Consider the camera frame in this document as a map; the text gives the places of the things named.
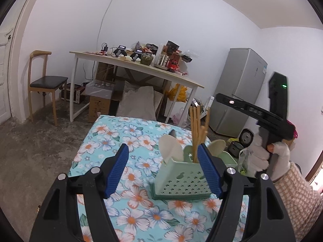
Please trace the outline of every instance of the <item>ceiling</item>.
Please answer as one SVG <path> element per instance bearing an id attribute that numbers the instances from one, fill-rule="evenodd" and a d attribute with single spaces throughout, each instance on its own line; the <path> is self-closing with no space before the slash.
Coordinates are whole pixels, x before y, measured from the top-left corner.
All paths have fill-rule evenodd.
<path id="1" fill-rule="evenodd" d="M 242 12 L 260 28 L 303 26 L 323 29 L 307 0 L 223 0 Z"/>

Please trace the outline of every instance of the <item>white glove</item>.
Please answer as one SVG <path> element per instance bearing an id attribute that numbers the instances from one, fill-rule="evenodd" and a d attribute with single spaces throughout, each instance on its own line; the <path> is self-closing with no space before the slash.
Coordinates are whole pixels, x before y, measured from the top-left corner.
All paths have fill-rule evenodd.
<path id="1" fill-rule="evenodd" d="M 271 176 L 273 182 L 286 174 L 290 168 L 290 151 L 288 146 L 283 142 L 269 144 L 267 146 L 268 152 L 262 147 L 262 138 L 259 134 L 256 134 L 248 150 L 250 151 L 249 166 L 257 172 L 268 168 L 269 152 L 278 154 L 279 158 Z"/>

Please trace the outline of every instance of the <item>light blue floral fabric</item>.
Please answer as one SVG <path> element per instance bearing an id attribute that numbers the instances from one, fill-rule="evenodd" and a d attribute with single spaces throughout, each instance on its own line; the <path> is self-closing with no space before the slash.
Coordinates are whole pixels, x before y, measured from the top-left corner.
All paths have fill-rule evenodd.
<path id="1" fill-rule="evenodd" d="M 72 162 L 68 176 L 82 175 L 100 166 L 105 158 L 114 156 L 122 143 L 129 147 L 129 160 L 117 191 L 104 201 L 120 242 L 200 242 L 205 241 L 211 231 L 221 205 L 215 195 L 187 201 L 151 198 L 150 183 L 162 161 L 158 139 L 172 129 L 183 148 L 192 144 L 191 132 L 180 127 L 101 115 Z M 234 242 L 242 239 L 247 205 L 248 196 L 244 196 Z M 78 208 L 83 238 L 93 241 L 83 195 L 78 195 Z"/>

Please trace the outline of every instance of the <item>wooden tabletop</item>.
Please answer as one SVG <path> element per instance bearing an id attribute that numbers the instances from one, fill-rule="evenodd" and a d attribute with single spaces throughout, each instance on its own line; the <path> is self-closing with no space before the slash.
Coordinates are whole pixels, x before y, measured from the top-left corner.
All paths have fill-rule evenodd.
<path id="1" fill-rule="evenodd" d="M 136 61 L 136 62 L 130 61 L 129 62 L 129 61 L 121 60 L 119 57 L 105 56 L 105 55 L 86 53 L 86 52 L 70 51 L 70 53 L 76 54 L 78 58 L 90 59 L 90 60 L 94 60 L 94 61 L 98 61 L 98 62 L 122 66 L 125 68 L 137 70 L 139 72 L 154 75 L 156 77 L 161 77 L 161 78 L 169 80 L 169 81 L 178 82 L 179 84 L 182 84 L 184 86 L 189 86 L 189 87 L 191 87 L 191 86 L 196 87 L 197 86 L 197 87 L 204 88 L 204 86 L 189 79 L 187 76 L 168 72 L 168 71 L 153 67 L 151 65 L 147 66 L 147 65 L 141 64 L 138 61 Z"/>

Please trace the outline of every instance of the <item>blue rubber gripper pad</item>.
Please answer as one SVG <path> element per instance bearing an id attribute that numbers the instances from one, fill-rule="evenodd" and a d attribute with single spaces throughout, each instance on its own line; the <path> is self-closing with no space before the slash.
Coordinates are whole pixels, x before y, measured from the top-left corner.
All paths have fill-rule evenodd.
<path id="1" fill-rule="evenodd" d="M 116 153 L 117 159 L 114 163 L 107 177 L 107 187 L 104 191 L 107 197 L 116 192 L 117 186 L 120 182 L 122 173 L 129 159 L 129 148 L 126 144 L 122 144 Z"/>
<path id="2" fill-rule="evenodd" d="M 201 144 L 197 148 L 197 158 L 199 159 L 201 168 L 211 192 L 217 197 L 221 197 L 223 192 L 221 185 L 221 176 L 215 169 L 215 166 L 213 165 L 207 151 Z"/>

